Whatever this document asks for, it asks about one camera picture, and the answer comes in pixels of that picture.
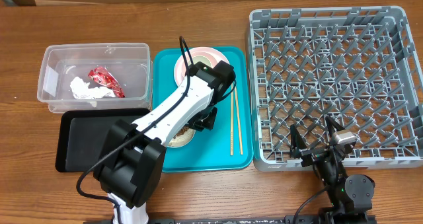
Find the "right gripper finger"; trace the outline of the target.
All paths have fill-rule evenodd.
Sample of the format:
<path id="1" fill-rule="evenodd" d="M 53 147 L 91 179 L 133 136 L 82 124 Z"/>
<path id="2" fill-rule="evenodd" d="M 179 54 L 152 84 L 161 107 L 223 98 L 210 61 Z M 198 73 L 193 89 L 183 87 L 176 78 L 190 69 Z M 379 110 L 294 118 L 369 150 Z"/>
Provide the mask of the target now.
<path id="1" fill-rule="evenodd" d="M 298 132 L 294 124 L 290 126 L 290 135 L 291 135 L 290 151 L 296 151 L 299 149 L 307 149 L 307 146 L 302 136 L 300 135 L 300 133 Z"/>
<path id="2" fill-rule="evenodd" d="M 345 140 L 344 127 L 342 127 L 335 119 L 333 119 L 329 115 L 325 116 L 325 122 L 327 123 L 327 129 L 331 141 Z"/>

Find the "grey bowl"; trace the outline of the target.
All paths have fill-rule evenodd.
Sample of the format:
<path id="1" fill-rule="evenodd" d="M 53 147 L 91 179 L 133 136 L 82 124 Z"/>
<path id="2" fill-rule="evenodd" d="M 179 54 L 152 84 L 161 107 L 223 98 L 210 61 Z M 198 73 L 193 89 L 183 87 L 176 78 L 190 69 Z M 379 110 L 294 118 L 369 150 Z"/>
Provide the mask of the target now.
<path id="1" fill-rule="evenodd" d="M 172 148 L 183 147 L 188 144 L 195 135 L 195 130 L 184 126 L 169 142 L 168 146 Z"/>

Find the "red snack wrapper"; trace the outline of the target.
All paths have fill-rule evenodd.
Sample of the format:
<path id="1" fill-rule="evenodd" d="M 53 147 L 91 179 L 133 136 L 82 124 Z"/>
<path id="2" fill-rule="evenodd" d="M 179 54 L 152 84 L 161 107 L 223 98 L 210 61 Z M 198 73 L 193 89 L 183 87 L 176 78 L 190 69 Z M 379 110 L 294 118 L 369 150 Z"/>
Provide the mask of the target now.
<path id="1" fill-rule="evenodd" d="M 117 97 L 125 98 L 124 91 L 119 82 L 117 82 L 114 76 L 105 67 L 98 66 L 95 69 L 90 70 L 88 76 L 94 82 L 111 89 Z"/>

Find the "white napkin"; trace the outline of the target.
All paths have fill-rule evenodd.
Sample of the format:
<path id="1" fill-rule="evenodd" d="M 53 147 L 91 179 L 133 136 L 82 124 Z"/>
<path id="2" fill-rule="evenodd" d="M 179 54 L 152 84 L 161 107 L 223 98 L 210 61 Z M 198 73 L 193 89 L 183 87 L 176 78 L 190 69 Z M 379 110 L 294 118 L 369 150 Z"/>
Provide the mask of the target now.
<path id="1" fill-rule="evenodd" d="M 80 77 L 75 77 L 70 82 L 71 92 L 75 99 L 98 99 L 98 98 L 114 98 L 112 89 L 107 87 L 89 87 L 90 83 L 84 82 Z"/>

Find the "white rice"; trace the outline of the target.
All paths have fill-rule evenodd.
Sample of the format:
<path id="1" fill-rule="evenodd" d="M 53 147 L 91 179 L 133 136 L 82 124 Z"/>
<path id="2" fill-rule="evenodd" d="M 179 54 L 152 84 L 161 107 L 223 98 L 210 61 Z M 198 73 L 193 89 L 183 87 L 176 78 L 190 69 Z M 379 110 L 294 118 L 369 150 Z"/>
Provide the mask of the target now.
<path id="1" fill-rule="evenodd" d="M 177 144 L 187 144 L 193 137 L 195 131 L 191 128 L 183 127 L 173 138 L 172 142 Z"/>

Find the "pale green cup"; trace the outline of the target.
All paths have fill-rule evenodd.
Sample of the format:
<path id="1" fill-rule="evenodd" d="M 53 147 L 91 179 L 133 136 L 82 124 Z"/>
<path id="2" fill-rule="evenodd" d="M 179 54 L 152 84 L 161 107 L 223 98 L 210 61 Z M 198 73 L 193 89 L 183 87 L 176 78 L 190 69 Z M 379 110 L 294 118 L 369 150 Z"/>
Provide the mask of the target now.
<path id="1" fill-rule="evenodd" d="M 192 58 L 192 62 L 193 63 L 201 62 L 201 63 L 207 65 L 208 67 L 213 67 L 212 63 L 214 62 L 214 60 L 213 60 L 213 58 L 210 59 L 208 56 L 194 56 Z"/>

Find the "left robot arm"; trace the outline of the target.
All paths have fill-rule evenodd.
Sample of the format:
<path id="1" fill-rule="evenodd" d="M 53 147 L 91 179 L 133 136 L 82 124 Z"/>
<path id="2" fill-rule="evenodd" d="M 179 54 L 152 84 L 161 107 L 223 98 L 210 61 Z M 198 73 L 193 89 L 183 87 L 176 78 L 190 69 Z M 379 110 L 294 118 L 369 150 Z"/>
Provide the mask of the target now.
<path id="1" fill-rule="evenodd" d="M 113 223 L 148 222 L 146 202 L 160 181 L 167 145 L 184 127 L 212 129 L 216 104 L 229 95 L 234 81 L 227 62 L 190 65 L 180 86 L 158 107 L 110 128 L 92 172 L 113 204 Z"/>

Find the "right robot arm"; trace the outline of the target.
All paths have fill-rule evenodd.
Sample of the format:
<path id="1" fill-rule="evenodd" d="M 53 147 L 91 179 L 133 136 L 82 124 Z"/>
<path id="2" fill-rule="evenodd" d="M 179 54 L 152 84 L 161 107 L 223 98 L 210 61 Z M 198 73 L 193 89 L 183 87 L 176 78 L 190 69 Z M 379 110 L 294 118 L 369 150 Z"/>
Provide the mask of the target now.
<path id="1" fill-rule="evenodd" d="M 293 223 L 376 223 L 367 211 L 372 209 L 375 181 L 364 174 L 347 175 L 342 164 L 357 142 L 356 136 L 330 116 L 325 116 L 329 142 L 323 147 L 306 146 L 295 125 L 290 126 L 289 155 L 301 159 L 301 166 L 312 167 L 323 182 L 323 189 L 304 201 L 295 212 Z M 322 207 L 317 215 L 305 217 L 301 210 L 326 192 L 330 207 Z"/>

